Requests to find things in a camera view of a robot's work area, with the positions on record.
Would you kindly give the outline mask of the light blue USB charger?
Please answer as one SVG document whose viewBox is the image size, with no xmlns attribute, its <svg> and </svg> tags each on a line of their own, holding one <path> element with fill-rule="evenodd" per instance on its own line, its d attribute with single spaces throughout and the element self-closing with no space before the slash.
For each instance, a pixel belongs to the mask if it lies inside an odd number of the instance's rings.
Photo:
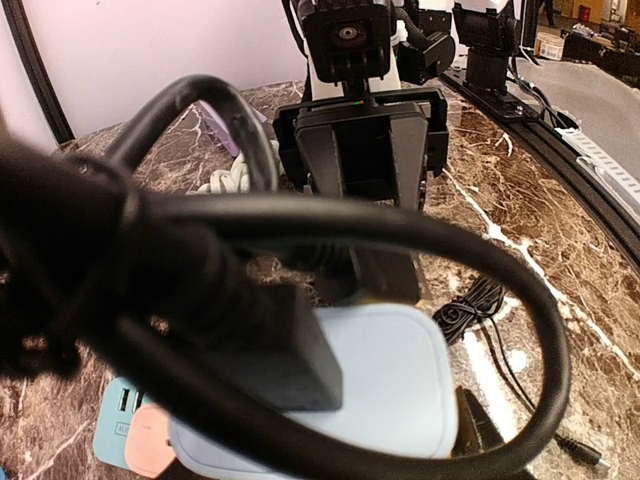
<svg viewBox="0 0 640 480">
<path fill-rule="evenodd" d="M 318 326 L 342 371 L 342 406 L 283 413 L 319 433 L 361 448 L 418 459 L 449 457 L 458 432 L 453 373 L 443 334 L 415 307 L 378 303 L 315 310 Z M 280 383 L 301 385 L 286 363 L 266 352 L 215 352 L 205 365 L 257 399 Z M 169 420 L 169 440 L 184 467 L 211 479 L 304 479 L 256 463 Z"/>
</svg>

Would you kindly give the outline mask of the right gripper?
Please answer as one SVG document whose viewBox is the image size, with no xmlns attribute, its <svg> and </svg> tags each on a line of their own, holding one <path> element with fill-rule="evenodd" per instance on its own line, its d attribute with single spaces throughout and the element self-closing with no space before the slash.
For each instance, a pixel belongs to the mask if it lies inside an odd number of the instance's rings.
<svg viewBox="0 0 640 480">
<path fill-rule="evenodd" d="M 421 210 L 447 162 L 447 102 L 426 82 L 449 66 L 449 15 L 415 1 L 285 1 L 307 63 L 302 100 L 277 110 L 299 191 Z"/>
</svg>

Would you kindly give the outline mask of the teal power strip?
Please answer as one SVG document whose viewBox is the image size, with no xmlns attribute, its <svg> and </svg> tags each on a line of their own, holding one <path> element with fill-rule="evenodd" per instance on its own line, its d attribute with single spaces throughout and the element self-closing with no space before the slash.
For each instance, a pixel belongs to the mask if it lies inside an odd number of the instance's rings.
<svg viewBox="0 0 640 480">
<path fill-rule="evenodd" d="M 111 380 L 102 397 L 93 452 L 102 463 L 128 470 L 125 446 L 134 413 L 151 398 L 124 377 Z"/>
</svg>

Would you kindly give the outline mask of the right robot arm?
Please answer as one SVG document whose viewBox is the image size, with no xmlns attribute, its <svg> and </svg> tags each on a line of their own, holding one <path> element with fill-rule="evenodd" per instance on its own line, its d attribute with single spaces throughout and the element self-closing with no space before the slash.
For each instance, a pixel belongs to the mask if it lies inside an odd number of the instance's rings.
<svg viewBox="0 0 640 480">
<path fill-rule="evenodd" d="M 273 127 L 284 172 L 301 192 L 421 210 L 448 163 L 448 104 L 429 86 L 468 53 L 462 83 L 502 104 L 520 45 L 511 1 L 287 1 L 307 63 L 300 103 Z"/>
</svg>

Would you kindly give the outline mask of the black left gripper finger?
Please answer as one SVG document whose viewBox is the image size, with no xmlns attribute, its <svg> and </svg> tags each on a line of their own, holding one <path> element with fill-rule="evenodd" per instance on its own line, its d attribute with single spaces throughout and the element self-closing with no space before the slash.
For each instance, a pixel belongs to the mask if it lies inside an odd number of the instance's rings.
<svg viewBox="0 0 640 480">
<path fill-rule="evenodd" d="M 458 433 L 452 458 L 478 455 L 505 443 L 494 422 L 469 389 L 457 387 Z"/>
</svg>

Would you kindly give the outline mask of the pink USB charger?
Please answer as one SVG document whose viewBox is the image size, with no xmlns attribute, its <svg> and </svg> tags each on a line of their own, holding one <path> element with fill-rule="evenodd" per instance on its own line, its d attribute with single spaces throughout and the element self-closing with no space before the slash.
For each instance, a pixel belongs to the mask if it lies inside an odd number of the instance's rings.
<svg viewBox="0 0 640 480">
<path fill-rule="evenodd" d="M 157 404 L 141 406 L 133 415 L 125 445 L 131 471 L 156 478 L 176 459 L 169 439 L 169 415 Z"/>
</svg>

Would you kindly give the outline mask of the black power adapter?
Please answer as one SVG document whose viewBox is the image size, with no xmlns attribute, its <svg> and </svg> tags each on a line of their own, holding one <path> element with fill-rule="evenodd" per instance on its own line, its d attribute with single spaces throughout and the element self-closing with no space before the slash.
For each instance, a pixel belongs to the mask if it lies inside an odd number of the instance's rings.
<svg viewBox="0 0 640 480">
<path fill-rule="evenodd" d="M 477 275 L 465 288 L 451 287 L 450 299 L 436 305 L 424 275 L 430 259 L 414 254 L 412 261 L 425 295 L 418 307 L 432 313 L 453 350 L 455 375 L 469 376 L 480 389 L 479 395 L 471 391 L 507 443 L 529 420 L 539 396 L 533 386 L 539 354 L 525 349 L 520 302 L 506 295 L 503 286 Z"/>
</svg>

